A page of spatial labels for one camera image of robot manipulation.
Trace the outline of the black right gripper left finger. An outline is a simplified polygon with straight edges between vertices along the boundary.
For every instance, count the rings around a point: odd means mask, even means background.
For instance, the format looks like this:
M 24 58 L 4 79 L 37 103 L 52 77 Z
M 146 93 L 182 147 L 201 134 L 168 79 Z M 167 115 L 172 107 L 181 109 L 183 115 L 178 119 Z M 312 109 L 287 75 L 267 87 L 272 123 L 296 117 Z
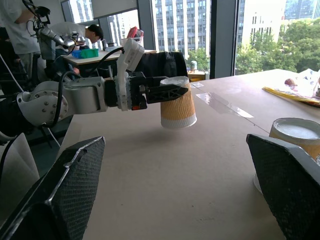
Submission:
M 97 195 L 103 136 L 66 148 L 0 228 L 2 240 L 81 240 Z

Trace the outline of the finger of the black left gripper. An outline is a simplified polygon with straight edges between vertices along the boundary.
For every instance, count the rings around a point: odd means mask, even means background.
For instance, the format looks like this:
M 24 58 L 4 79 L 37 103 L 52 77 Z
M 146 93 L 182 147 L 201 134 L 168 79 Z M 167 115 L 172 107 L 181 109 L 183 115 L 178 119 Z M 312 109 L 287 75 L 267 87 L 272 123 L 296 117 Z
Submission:
M 187 87 L 169 84 L 150 87 L 145 93 L 148 104 L 174 101 L 188 92 Z
M 148 86 L 159 86 L 161 81 L 167 79 L 167 76 L 155 76 L 155 77 L 147 77 L 146 84 Z

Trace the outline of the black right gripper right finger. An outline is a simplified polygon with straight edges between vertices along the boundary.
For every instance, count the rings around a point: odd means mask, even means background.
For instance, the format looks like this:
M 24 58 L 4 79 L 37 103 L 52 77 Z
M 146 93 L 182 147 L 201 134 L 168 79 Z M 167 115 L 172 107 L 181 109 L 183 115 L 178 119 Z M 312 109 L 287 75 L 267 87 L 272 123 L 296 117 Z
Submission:
M 320 167 L 300 146 L 246 137 L 259 186 L 287 240 L 320 238 Z

